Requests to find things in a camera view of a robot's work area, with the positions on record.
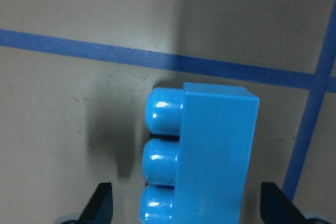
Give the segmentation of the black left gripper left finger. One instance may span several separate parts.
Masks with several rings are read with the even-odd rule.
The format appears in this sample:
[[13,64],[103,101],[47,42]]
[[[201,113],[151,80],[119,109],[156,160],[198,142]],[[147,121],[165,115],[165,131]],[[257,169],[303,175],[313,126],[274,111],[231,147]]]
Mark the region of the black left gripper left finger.
[[113,218],[112,184],[100,183],[85,209],[81,213],[78,223],[107,223]]

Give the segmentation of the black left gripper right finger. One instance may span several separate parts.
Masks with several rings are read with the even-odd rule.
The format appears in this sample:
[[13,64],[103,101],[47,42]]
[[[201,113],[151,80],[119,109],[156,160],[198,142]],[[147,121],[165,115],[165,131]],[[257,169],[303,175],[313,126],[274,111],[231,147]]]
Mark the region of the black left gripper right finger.
[[307,219],[275,183],[262,182],[260,215],[264,223],[307,223]]

